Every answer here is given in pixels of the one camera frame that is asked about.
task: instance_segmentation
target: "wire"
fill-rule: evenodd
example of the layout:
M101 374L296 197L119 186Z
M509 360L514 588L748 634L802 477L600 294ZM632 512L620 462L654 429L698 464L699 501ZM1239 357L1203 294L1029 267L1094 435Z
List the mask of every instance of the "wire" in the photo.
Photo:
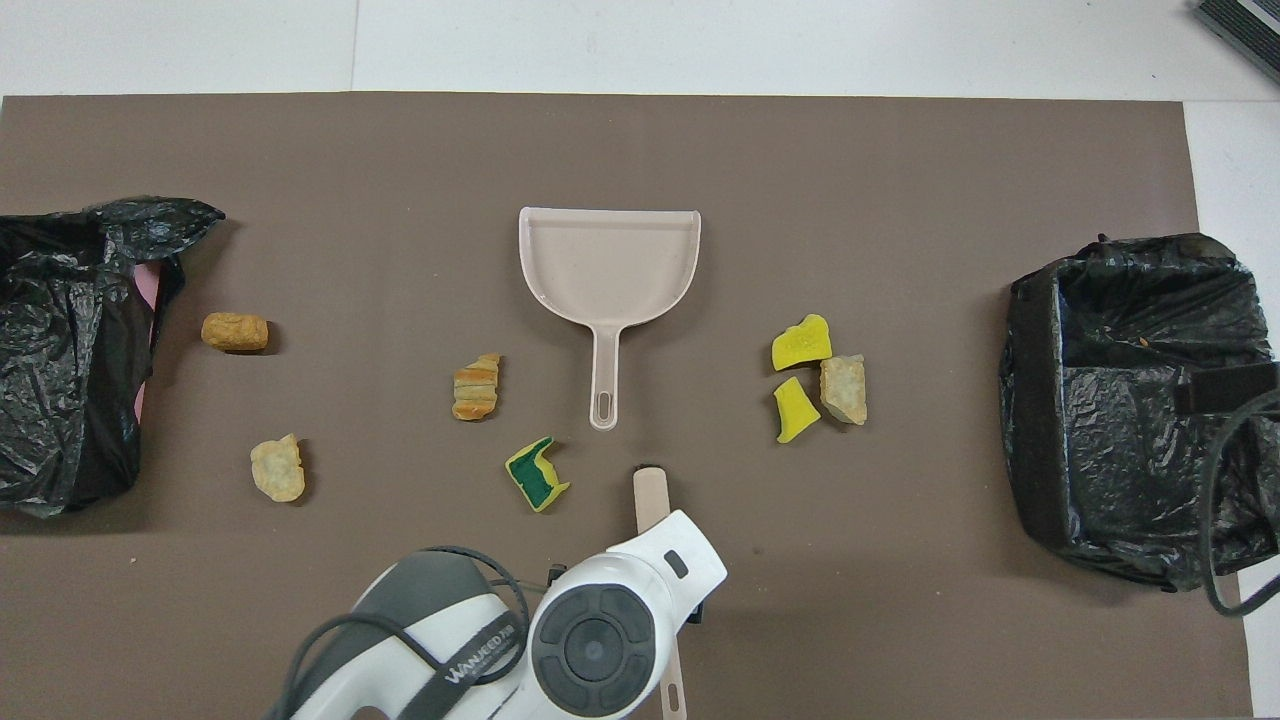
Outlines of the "wire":
M488 555L480 552L479 550L471 550L470 547L461 547L461 546L456 546L456 544L438 544L438 546L434 546L434 547L425 547L425 548L422 548L422 552L452 552L453 555L461 555L463 557L470 557L471 560L475 560L477 562L484 562L494 573L498 573L498 575L500 575L502 579L504 580L504 584L508 588L511 588L512 593L515 593L516 602L520 603L520 619L524 621L524 628L522 628L524 629L524 634L529 633L529 625L530 625L530 620L529 620L529 601L525 600L525 591L520 589L520 582L516 580L516 578L511 573L508 573L506 568L503 568L502 565L499 565L497 560L494 560L493 557L489 557ZM507 667L504 667L503 670L500 670L502 675L498 675L497 678L493 678L492 680L490 679L485 679L485 678L489 678L489 675L485 675L479 682L476 682L476 684L477 685L483 685L485 683L492 683L493 680L497 680L498 678L502 678L503 675L506 675L507 673L509 673L511 669L512 669L512 666L515 666L515 662L509 662L507 665Z
M1204 559L1201 564L1201 583L1204 585L1204 592L1208 594L1208 602L1213 606L1213 610L1228 618L1248 615L1261 607L1263 602L1280 593L1280 575L1276 575L1248 600L1235 607L1230 607L1222 602L1222 596L1217 592L1216 574L1213 573L1213 491L1217 488L1217 482L1222 474L1222 451L1231 437L1235 436L1235 432L1240 429L1240 425L1277 402L1280 402L1280 389L1272 389L1254 397L1236 409L1235 413L1231 413L1226 423L1217 432L1217 436L1213 437L1213 442L1210 443L1208 457L1204 459L1204 465L1201 466L1199 553Z
M438 671L440 669L440 662L425 647L404 632L404 628L385 616L369 612L347 612L344 615L338 615L325 620L316 629L311 630L311 634L302 641L297 652L293 653L293 661L289 662L289 671L284 675L284 694L280 698L280 703L276 706L278 711L275 716L278 720L285 720L293 715L294 694L298 692L298 671L302 669L302 661L306 659L307 652L311 651L311 646L324 637L325 633L333 630L334 628L340 628L342 625L372 625L379 628L404 643L406 647L413 651L413 655L417 655L424 662L430 665L431 670Z
M493 585L493 587L495 587L495 588L498 588L498 587L506 585L507 580L503 580L503 579L489 580L489 584ZM520 579L516 580L516 584L518 584L520 588L524 589L525 592L531 592L534 594L547 594L547 591L549 589L547 585L539 585L539 584L529 583L529 582L520 580Z
M499 580L490 580L489 583L490 585L493 587L507 585L511 588L511 592L516 596L516 602L520 605L521 628L518 628L516 633L518 643L513 648L515 653L512 659L504 666L486 675L481 675L480 679L475 682L475 684L484 685L493 683L495 680L500 680L502 678L506 678L520 664L520 659L525 653L525 646L527 643L527 637L529 637L529 625L530 625L529 602L525 600L525 592L524 589L521 589L520 580L517 580L511 573L508 573L507 569L503 568L497 560L489 557L488 555L477 550L471 550L468 547L461 547L456 544L440 544L435 547L422 548L419 552L448 552L451 555L461 555L463 557L468 557L471 560L475 560L477 562L489 566L494 573L498 573L498 575L502 577L502 579ZM531 592L545 592L545 588L538 588L538 585L531 585L531 584L529 585L529 589ZM440 670L440 661L436 660L435 656L433 656L430 651L422 647L416 639L413 639L413 637L404 630L403 625L394 623L389 618L371 612L347 612L344 615L338 615L335 618L325 620L316 629L311 630L311 633L306 637L306 639L303 639L302 643L298 646L297 652L293 655L293 661L289 664L289 670L284 675L284 694L282 696L280 702L276 706L276 712L275 712L276 720L285 720L294 712L293 705L296 701L294 696L298 692L298 673L302 669L302 661L306 659L307 652L311 651L311 647L321 637L324 637L325 633L333 630L334 628L339 628L342 625L348 625L348 624L362 624L379 628L384 630L387 634L404 643L404 646L408 647L411 651L413 651L413 655L421 657L422 661L426 662L433 671Z

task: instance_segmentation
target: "debris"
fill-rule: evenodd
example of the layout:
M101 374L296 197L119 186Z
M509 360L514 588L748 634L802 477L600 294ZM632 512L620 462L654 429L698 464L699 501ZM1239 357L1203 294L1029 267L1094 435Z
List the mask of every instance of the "debris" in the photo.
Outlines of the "debris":
M822 405L841 423L867 423L867 369L861 355L822 361Z
M200 327L200 340L223 352L262 350L266 334L266 320L241 313L210 313Z
M525 493L525 500L534 512L547 510L572 484L559 482L556 468L543 456L553 442L556 439L547 436L507 460L507 474L516 480L516 486Z
M773 369L782 370L808 360L831 357L831 329L822 315L805 315L773 338Z
M489 352L453 373L453 416L480 420L498 405L498 363L502 355Z
M292 502L306 489L302 455L293 433L259 445L248 459L253 464L253 484L275 502Z
M778 442L791 442L819 418L818 409L809 402L809 396L796 378L787 378L787 382L773 391L773 397L778 401L778 418L782 420Z

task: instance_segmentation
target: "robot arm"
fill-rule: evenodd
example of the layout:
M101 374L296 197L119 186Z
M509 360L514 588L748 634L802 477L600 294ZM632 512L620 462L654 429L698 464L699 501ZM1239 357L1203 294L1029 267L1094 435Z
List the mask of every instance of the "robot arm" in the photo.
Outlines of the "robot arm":
M404 628L439 669L378 628L346 626L300 679L288 716L346 720L372 706L397 720L625 717L658 683L685 619L726 574L676 511L558 578L526 638L470 560L416 552L383 573L355 612Z

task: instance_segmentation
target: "white floor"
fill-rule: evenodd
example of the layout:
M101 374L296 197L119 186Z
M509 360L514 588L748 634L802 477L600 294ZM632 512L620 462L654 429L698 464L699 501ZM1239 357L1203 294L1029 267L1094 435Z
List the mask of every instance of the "white floor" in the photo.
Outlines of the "white floor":
M1187 101L1201 227L1280 318L1280 85L1185 0L0 0L0 96L471 90ZM1242 574L1256 588L1280 560ZM1245 621L1280 716L1280 603Z

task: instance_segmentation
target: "wooden stick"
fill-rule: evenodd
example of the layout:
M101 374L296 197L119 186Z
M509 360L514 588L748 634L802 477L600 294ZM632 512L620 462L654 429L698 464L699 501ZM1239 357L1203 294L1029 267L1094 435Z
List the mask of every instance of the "wooden stick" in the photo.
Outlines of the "wooden stick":
M667 471L658 466L640 468L631 475L636 496L636 530L645 532L671 515ZM686 720L685 676L680 673L680 646L671 641L671 660L658 683L663 720Z

